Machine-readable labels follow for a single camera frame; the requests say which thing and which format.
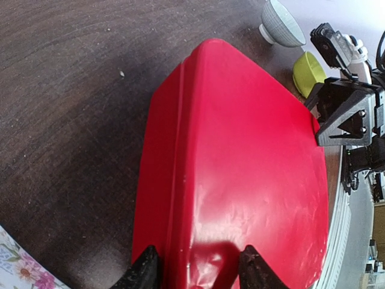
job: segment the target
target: red box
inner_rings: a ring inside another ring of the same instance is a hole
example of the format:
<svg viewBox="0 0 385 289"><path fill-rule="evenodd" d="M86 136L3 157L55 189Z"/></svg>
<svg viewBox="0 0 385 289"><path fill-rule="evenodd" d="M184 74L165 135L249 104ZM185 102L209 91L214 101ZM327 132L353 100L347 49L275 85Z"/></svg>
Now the red box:
<svg viewBox="0 0 385 289"><path fill-rule="evenodd" d="M320 276L328 191L310 112L222 40L202 43L153 95L132 257L154 244L163 288L239 288L252 244L293 289Z"/></svg>

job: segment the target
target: white ceramic bowl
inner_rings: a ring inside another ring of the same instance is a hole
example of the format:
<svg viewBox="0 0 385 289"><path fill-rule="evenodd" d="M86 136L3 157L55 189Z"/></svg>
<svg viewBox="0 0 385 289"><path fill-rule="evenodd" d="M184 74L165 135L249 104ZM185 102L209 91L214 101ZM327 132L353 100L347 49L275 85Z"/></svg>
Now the white ceramic bowl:
<svg viewBox="0 0 385 289"><path fill-rule="evenodd" d="M297 21L278 0L268 0L263 6L259 31L270 44L276 42L286 47L306 44L305 36Z"/></svg>

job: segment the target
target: yellow-green cup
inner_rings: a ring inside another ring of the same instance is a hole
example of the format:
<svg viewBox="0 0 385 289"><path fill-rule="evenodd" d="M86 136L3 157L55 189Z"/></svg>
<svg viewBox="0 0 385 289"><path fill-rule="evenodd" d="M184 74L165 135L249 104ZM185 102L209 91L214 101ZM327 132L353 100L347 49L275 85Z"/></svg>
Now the yellow-green cup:
<svg viewBox="0 0 385 289"><path fill-rule="evenodd" d="M317 58L306 51L293 67L293 80L298 91L307 98L317 82L324 82L326 74Z"/></svg>

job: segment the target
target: flower pattern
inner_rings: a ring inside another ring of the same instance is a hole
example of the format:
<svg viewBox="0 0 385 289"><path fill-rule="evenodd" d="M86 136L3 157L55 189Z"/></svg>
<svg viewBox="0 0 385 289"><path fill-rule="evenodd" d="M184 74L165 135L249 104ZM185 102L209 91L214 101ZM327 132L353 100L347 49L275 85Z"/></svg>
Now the flower pattern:
<svg viewBox="0 0 385 289"><path fill-rule="evenodd" d="M0 226L0 288L69 289L29 256Z"/></svg>

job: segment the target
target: wooden table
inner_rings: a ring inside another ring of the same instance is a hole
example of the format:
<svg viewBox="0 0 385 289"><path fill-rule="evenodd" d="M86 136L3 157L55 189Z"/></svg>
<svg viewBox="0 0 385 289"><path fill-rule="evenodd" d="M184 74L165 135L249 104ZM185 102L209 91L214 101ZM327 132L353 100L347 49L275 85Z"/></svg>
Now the wooden table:
<svg viewBox="0 0 385 289"><path fill-rule="evenodd" d="M69 286L115 283L131 257L150 98L173 68L219 37L297 93L302 50L261 39L263 3L4 0L1 225Z"/></svg>

